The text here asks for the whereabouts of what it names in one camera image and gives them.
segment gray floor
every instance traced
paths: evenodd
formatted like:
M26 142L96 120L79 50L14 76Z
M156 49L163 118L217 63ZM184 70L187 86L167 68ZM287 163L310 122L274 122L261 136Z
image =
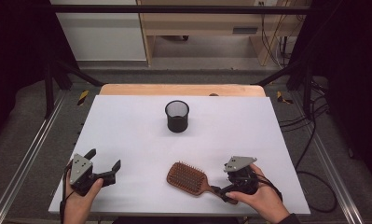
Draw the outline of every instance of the gray floor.
M157 40L150 67L112 63L110 67L105 66L103 69L98 63L84 63L83 69L91 76L110 83L250 84L269 76L279 67L272 63L266 67L259 66L247 37L191 36L185 42L179 36L163 36ZM74 143L77 141L77 133L82 129L93 96L98 94L100 89L78 77L71 78L74 86L70 91L59 91L56 87L58 96L65 95L63 106L36 153L30 169L25 171L22 185L8 208L7 223L11 223L11 220L12 223L14 220L19 223L33 223L32 219L35 223L49 223L48 220L58 223L58 215L48 212L52 191L59 184L62 168L71 157ZM265 87L278 120L294 119L301 115L296 104L277 101L277 91L281 91L283 98L288 100L296 100L298 96L297 91L286 90L285 80L286 77L283 77ZM89 90L90 93L83 105L76 105L83 90ZM0 131L0 199L44 121L44 94L43 82L19 91L16 107ZM306 127L291 132L286 130L289 129L283 128L283 137L293 162L296 162L309 140L309 132ZM329 114L324 113L317 118L317 134L338 169L364 223L372 223L372 176L364 163L349 158L347 144ZM318 146L312 144L299 169L327 180L318 151ZM331 206L334 200L326 186L307 175L300 175L299 179L309 204L323 209ZM300 219L305 223L349 223L344 215L344 208L346 206L341 204L331 213L311 210L310 216ZM96 220L97 217L91 216L90 219ZM114 217L103 217L103 220L107 221L113 219ZM250 223L265 222L254 217Z

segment black mesh cup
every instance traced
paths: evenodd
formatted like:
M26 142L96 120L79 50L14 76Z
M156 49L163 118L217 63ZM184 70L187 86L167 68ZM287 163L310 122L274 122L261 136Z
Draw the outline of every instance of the black mesh cup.
M171 101L165 106L168 128L174 133L182 133L188 127L189 107L183 101Z

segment wooden hairbrush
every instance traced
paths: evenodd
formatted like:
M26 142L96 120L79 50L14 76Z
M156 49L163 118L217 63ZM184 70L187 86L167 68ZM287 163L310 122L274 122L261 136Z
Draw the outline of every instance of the wooden hairbrush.
M219 193L214 192L208 183L208 177L201 170L191 167L182 162L175 163L169 171L166 180L169 184L192 195L201 195L209 191L221 198ZM237 204L238 201L229 200L229 203Z

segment white table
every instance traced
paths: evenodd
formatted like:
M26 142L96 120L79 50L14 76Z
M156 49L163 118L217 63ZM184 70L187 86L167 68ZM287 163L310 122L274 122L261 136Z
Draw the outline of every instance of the white table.
M166 126L165 105L182 100L190 107L183 133ZM224 203L211 193L189 195L166 182L177 161L200 168L209 183L229 185L224 164L231 156L255 163L282 192L288 210L310 214L268 97L98 95L74 153L97 154L93 173L109 171L117 160L117 183L95 199L92 213L119 216L250 216L255 211ZM59 213L62 183L49 212Z

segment human hand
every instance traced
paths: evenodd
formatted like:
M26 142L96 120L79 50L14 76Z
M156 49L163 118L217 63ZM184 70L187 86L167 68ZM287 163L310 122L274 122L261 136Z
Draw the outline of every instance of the human hand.
M254 164L250 164L250 167L255 171L258 178L264 180L263 177L259 176L264 176L260 168ZM261 217L270 223L278 223L290 215L276 191L264 183L258 184L258 190L253 195L232 191L228 192L226 196L250 205Z
M90 191L83 197L73 191L70 186L70 172L66 177L66 206L64 208L64 224L84 224L90 214L93 200L102 188L103 179L97 179Z

